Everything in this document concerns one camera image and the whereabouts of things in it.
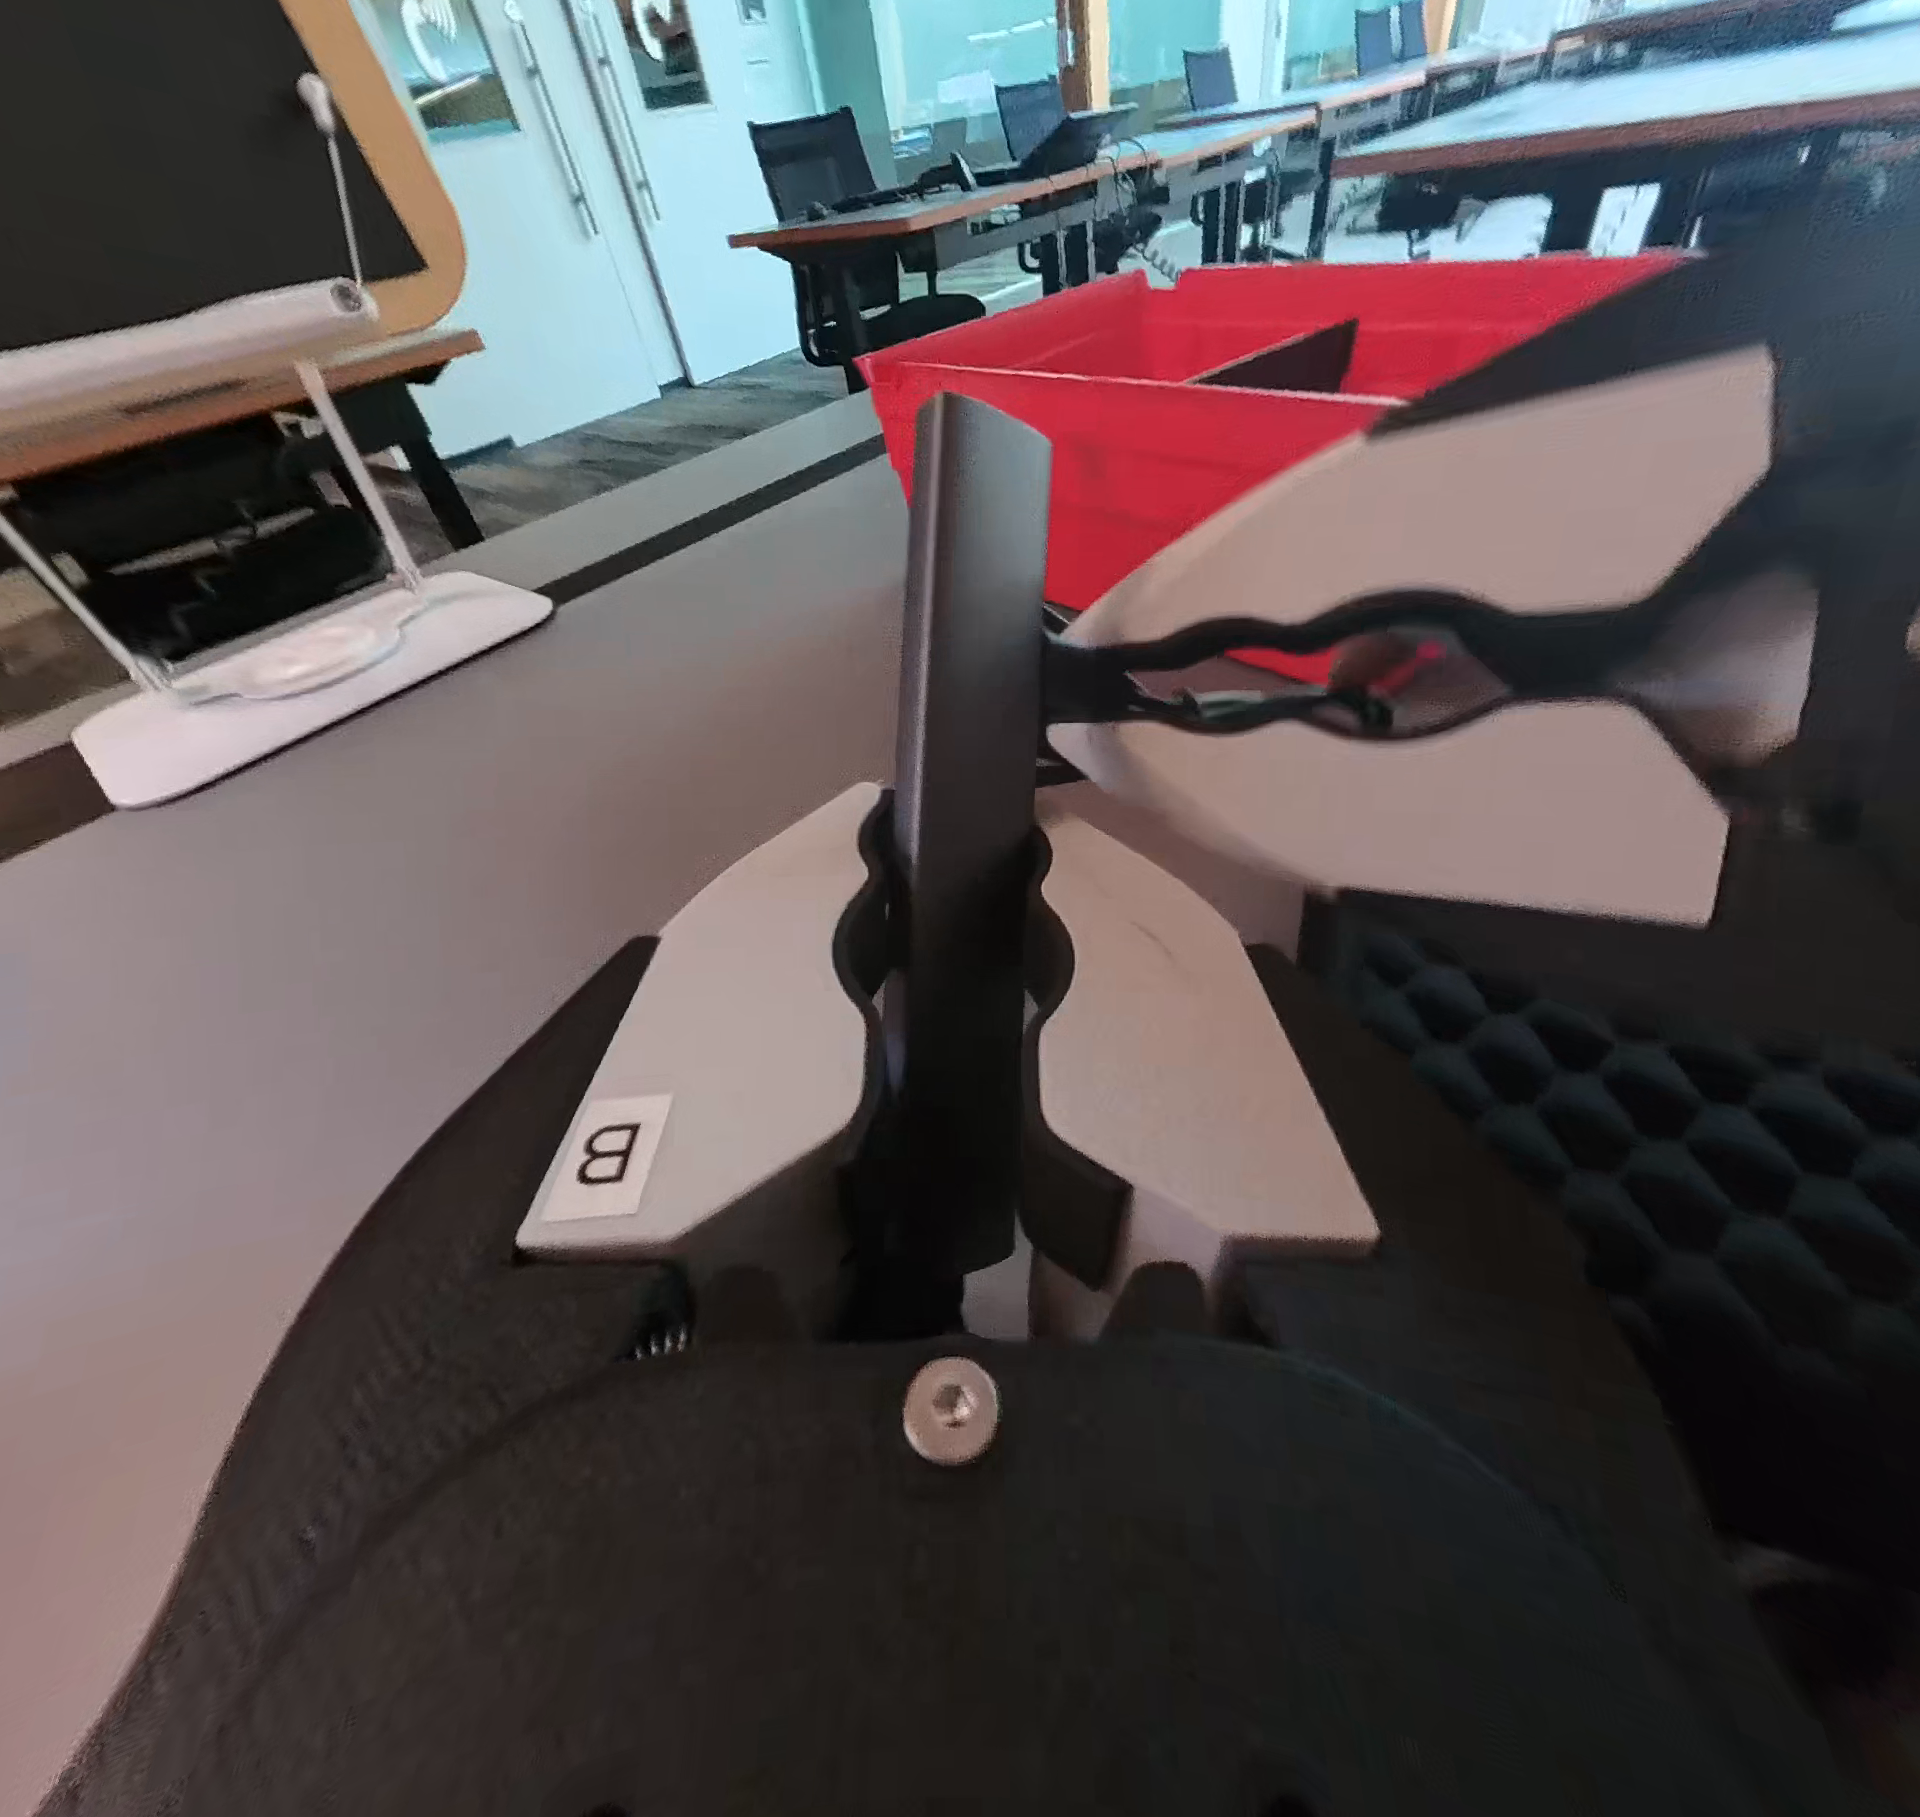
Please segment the black bin divider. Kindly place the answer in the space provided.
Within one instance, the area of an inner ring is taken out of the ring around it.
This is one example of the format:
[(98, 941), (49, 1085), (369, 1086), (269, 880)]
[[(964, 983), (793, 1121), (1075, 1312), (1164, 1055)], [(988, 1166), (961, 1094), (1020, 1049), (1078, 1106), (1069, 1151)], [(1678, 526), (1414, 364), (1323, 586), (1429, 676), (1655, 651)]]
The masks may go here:
[(1340, 394), (1353, 366), (1356, 331), (1355, 317), (1332, 320), (1197, 371), (1187, 383), (1212, 389)]

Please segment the grey usb hub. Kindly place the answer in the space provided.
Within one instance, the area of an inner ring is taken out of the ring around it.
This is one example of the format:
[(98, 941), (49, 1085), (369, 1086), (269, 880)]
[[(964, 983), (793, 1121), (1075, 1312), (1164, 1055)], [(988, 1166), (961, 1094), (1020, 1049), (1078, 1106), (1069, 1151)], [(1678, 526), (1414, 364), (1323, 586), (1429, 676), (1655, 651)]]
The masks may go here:
[(1045, 437), (955, 392), (918, 411), (880, 1012), (899, 1230), (937, 1277), (1012, 1244), (1046, 507)]

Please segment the red plastic bin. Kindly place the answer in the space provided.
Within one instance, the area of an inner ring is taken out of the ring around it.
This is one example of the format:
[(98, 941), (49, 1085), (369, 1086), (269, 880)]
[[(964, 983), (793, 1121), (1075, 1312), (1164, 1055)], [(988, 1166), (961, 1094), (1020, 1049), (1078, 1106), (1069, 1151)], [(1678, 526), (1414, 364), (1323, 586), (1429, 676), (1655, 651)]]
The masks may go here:
[[(1046, 570), (1106, 590), (1205, 515), (1370, 430), (1440, 380), (1532, 342), (1593, 298), (1671, 264), (1576, 257), (1440, 266), (1141, 272), (867, 355), (893, 471), (914, 488), (914, 422), (939, 392), (1017, 418), (1049, 447)], [(1197, 371), (1359, 319), (1340, 394), (1212, 389)], [(1065, 563), (1050, 561), (1053, 539)]]

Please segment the white tabletop stand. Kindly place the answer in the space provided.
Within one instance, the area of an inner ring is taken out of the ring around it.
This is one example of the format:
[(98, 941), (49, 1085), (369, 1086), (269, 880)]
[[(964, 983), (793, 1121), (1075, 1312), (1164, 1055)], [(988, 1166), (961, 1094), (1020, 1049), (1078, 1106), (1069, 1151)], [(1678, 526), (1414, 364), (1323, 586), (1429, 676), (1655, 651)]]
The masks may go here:
[(327, 146), (348, 274), (16, 348), (2, 359), (3, 432), (42, 422), (62, 405), (153, 394), (166, 380), (204, 368), (290, 364), (344, 462), (348, 482), (365, 498), (386, 559), (386, 586), (331, 614), (281, 624), (263, 640), (219, 653), (204, 670), (176, 672), (117, 639), (61, 579), (51, 557), (3, 515), (13, 555), (132, 678), (134, 694), (85, 718), (71, 740), (113, 808), (147, 808), (201, 792), (541, 627), (554, 609), (544, 594), (467, 571), (425, 579), (320, 385), (316, 364), (325, 356), (373, 342), (378, 303), (361, 274), (332, 92), (316, 71), (300, 74), (294, 90)]

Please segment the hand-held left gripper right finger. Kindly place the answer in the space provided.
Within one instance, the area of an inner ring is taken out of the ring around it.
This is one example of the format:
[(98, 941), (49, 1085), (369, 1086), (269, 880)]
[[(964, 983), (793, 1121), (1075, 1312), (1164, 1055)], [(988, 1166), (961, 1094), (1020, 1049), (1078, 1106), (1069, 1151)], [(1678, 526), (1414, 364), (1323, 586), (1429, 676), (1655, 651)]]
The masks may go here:
[(1251, 1264), (1373, 1257), (1377, 1217), (1232, 924), (1106, 829), (1039, 824), (1034, 1329), (1090, 1340), (1154, 1264), (1190, 1270), (1218, 1320)]

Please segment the row of wooden top desks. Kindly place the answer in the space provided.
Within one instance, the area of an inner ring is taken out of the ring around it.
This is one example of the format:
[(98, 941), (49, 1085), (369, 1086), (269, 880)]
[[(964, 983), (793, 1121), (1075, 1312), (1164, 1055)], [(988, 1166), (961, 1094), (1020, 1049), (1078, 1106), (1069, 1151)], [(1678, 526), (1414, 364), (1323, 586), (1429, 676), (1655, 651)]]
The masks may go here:
[(1312, 140), (1316, 201), (1338, 178), (1418, 181), (1541, 174), (1603, 188), (1617, 158), (1641, 181), (1691, 154), (1786, 134), (1906, 129), (1916, 122), (1916, 8), (1877, 0), (1683, 0), (1548, 35), (1539, 51), (1453, 52), (1263, 109), (1113, 137), (1085, 163), (1039, 178), (933, 188), (736, 232), (732, 249), (785, 264), (803, 328), (852, 294), (880, 254), (945, 270), (1074, 225), (1096, 200), (1164, 187), (1175, 201), (1222, 198)]

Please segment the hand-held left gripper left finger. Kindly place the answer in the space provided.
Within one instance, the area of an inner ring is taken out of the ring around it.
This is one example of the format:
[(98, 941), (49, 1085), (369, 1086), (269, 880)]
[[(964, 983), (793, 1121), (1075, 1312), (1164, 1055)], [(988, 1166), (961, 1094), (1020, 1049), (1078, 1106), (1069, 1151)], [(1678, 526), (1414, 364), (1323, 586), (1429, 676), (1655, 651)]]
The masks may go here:
[(661, 929), (514, 1232), (514, 1255), (774, 1277), (826, 1336), (852, 1283), (844, 1170), (885, 1089), (891, 795), (853, 784)]

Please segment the black honeycomb cushion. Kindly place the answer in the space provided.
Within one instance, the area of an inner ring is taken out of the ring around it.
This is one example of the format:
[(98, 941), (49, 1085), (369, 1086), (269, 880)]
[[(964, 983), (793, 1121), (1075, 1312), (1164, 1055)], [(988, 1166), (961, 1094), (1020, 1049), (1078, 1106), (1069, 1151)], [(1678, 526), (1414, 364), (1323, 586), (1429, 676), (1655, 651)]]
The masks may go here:
[(1566, 1225), (1717, 1524), (1916, 1587), (1916, 1061), (1601, 1013), (1327, 903), (1301, 961)]

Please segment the black office chair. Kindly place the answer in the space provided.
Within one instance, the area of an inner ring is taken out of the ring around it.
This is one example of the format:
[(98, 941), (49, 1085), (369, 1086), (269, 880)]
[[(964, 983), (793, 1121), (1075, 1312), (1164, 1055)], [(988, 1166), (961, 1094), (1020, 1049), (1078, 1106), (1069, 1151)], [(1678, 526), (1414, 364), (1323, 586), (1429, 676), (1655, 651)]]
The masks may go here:
[[(781, 225), (816, 225), (912, 198), (878, 188), (849, 107), (749, 124), (749, 140)], [(824, 263), (789, 260), (789, 272), (803, 362), (840, 368), (852, 394), (867, 389), (856, 366), (865, 349), (988, 314), (974, 294), (939, 291), (933, 246), (925, 237), (828, 247)]]

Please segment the white double door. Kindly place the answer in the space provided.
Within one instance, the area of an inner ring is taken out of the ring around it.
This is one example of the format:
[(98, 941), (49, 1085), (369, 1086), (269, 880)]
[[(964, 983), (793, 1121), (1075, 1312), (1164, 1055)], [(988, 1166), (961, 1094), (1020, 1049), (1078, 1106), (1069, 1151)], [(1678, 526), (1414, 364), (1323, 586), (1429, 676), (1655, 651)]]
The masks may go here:
[(795, 0), (353, 0), (463, 227), (441, 452), (531, 445), (797, 348), (749, 125), (815, 106)]

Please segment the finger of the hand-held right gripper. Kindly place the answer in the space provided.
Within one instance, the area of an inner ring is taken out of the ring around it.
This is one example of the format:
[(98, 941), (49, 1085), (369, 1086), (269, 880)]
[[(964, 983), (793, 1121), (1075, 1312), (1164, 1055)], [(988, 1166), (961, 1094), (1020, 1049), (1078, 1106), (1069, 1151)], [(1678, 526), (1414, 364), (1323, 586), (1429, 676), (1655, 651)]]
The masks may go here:
[(1548, 619), (1601, 623), (1601, 685), (1779, 685), (1781, 571), (1669, 589), (1773, 457), (1762, 344), (1403, 430), (1250, 488), (1115, 583), (1046, 647), (1049, 685), (1217, 653), (1329, 651), (1366, 629), (1490, 623), (1507, 685)]
[(1049, 745), (1187, 842), (1332, 893), (1704, 925), (1730, 842), (1720, 802), (1612, 702), (1513, 704), (1411, 741), (1129, 721), (1053, 724)]

